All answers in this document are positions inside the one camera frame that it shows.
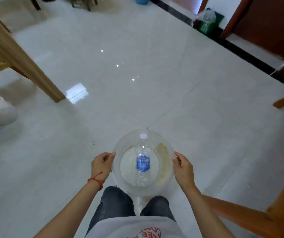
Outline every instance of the white bottle cap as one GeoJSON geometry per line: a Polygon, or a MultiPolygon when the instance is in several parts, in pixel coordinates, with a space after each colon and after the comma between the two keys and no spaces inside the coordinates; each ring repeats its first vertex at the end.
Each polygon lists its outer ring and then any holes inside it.
{"type": "Polygon", "coordinates": [[[147,134],[140,134],[140,139],[147,139],[147,134]]]}

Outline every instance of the person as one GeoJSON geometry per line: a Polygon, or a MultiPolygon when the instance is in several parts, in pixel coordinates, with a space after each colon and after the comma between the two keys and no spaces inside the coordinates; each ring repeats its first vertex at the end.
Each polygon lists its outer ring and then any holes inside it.
{"type": "MultiPolygon", "coordinates": [[[[91,163],[91,178],[76,196],[34,238],[72,238],[102,184],[111,172],[113,153],[102,153],[91,163]]],[[[193,166],[175,152],[174,175],[185,193],[203,238],[234,238],[218,216],[205,203],[195,186],[193,166]]],[[[155,196],[141,211],[134,213],[132,199],[118,187],[107,187],[94,213],[86,238],[185,237],[163,196],[155,196]]]]}

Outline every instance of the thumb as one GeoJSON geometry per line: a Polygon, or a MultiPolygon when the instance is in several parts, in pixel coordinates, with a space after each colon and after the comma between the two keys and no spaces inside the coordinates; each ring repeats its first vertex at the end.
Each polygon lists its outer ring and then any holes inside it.
{"type": "Polygon", "coordinates": [[[115,156],[116,156],[116,152],[112,152],[111,154],[109,154],[107,163],[112,164],[115,156]]]}
{"type": "Polygon", "coordinates": [[[180,168],[179,162],[178,162],[178,158],[173,156],[173,165],[174,165],[174,169],[175,168],[180,168]]]}

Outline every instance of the clear plastic bottle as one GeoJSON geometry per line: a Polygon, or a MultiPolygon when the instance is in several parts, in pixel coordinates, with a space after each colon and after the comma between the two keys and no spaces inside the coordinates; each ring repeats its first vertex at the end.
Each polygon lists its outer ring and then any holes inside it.
{"type": "Polygon", "coordinates": [[[150,183],[151,150],[147,147],[147,134],[140,134],[140,143],[135,147],[136,153],[136,185],[145,187],[150,183]]]}

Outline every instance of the forearm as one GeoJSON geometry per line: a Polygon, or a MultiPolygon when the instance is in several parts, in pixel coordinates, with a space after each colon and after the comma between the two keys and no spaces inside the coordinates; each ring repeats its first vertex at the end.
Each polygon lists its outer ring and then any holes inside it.
{"type": "Polygon", "coordinates": [[[72,238],[100,185],[90,180],[34,238],[72,238]]]}
{"type": "Polygon", "coordinates": [[[196,187],[187,189],[184,192],[191,205],[203,238],[234,238],[228,228],[205,202],[202,194],[196,187]]]}

